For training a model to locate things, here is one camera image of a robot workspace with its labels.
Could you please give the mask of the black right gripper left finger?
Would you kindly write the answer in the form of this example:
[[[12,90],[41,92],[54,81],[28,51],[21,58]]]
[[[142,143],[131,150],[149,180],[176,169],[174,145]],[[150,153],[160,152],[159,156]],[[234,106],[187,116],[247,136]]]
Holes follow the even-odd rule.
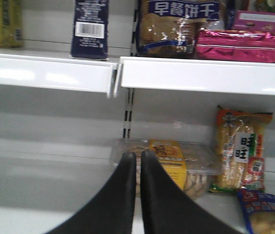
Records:
[[[101,190],[49,234],[130,234],[136,199],[136,154],[124,153]]]

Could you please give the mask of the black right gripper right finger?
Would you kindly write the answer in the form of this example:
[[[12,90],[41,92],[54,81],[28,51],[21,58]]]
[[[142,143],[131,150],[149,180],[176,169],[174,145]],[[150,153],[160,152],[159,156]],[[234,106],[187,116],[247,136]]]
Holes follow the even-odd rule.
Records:
[[[238,233],[191,200],[152,151],[141,154],[140,198],[146,234]]]

